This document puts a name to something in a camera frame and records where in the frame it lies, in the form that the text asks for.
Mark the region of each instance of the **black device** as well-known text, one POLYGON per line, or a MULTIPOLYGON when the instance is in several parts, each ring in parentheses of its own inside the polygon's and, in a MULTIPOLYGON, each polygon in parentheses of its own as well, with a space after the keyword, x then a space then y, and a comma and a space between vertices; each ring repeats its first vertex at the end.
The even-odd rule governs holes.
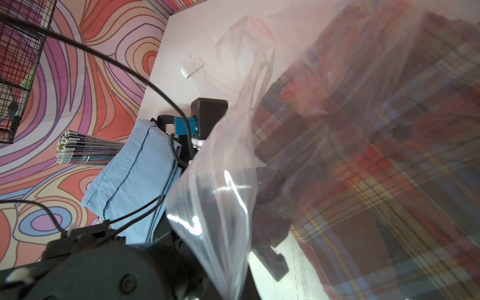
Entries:
MULTIPOLYGON (((2 284, 0 299, 220 300, 190 248, 165 218, 161 224, 166 230, 162 236, 136 245, 114 237, 92 248, 112 230, 108 221, 62 234, 47 244, 40 262, 22 266, 29 269, 32 282, 2 284)), ((0 271, 0 281, 14 269, 0 271)), ((260 300, 250 270, 241 299, 260 300)))
POLYGON ((192 102, 190 109, 197 124, 195 138, 206 140, 215 124, 227 112, 228 102, 218 99, 198 98, 192 102))

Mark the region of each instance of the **black box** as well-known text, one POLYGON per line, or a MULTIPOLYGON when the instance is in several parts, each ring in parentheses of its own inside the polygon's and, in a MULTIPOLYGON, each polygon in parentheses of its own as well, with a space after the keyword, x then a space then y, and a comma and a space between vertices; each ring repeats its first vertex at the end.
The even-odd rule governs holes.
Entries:
POLYGON ((195 138, 206 140, 218 121, 225 115, 228 109, 228 102, 218 99, 198 98, 192 102, 192 117, 197 123, 195 138))

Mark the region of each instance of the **plaid fabric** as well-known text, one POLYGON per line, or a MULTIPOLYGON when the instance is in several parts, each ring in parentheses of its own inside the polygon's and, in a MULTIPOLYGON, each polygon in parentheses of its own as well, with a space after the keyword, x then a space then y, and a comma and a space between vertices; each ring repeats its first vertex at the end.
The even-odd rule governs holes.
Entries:
POLYGON ((350 5, 271 86, 259 180, 330 299, 479 299, 479 106, 479 26, 402 1, 350 5))

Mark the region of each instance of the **blue connector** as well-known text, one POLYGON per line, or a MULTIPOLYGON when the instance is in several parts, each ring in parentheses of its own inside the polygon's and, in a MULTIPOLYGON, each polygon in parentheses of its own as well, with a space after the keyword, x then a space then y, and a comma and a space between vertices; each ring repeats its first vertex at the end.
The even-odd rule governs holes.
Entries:
MULTIPOLYGON (((197 124, 194 117, 188 118, 188 123, 190 125, 190 131, 192 135, 195 135, 197 132, 197 124)), ((185 121, 180 117, 175 117, 173 120, 175 125, 175 134, 176 135, 187 135, 187 127, 185 126, 185 121)))

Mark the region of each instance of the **black plastic part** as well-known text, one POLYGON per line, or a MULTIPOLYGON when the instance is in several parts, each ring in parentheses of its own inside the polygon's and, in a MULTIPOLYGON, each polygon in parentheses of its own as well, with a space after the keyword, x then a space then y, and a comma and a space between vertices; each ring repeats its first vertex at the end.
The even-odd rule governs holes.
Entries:
POLYGON ((282 254, 277 254, 270 245, 257 245, 253 253, 272 275, 275 281, 280 281, 288 273, 288 265, 282 254))
MULTIPOLYGON (((62 233, 60 239, 47 243, 47 247, 42 253, 42 261, 60 256, 68 256, 87 248, 98 239, 114 231, 108 228, 109 225, 110 223, 106 220, 98 225, 74 229, 71 231, 69 237, 67 237, 66 233, 62 233)), ((125 237, 114 237, 104 245, 123 245, 125 241, 125 237)))
POLYGON ((218 121, 225 115, 228 102, 225 100, 198 98, 192 102, 192 117, 196 118, 197 135, 195 138, 206 140, 218 121))
POLYGON ((25 299, 200 298, 204 277, 190 249, 168 232, 152 243, 98 247, 71 255, 39 280, 25 299))
POLYGON ((157 119, 151 119, 151 121, 155 122, 155 124, 160 128, 163 132, 165 132, 165 125, 166 124, 173 124, 175 117, 171 115, 161 115, 158 116, 157 119))

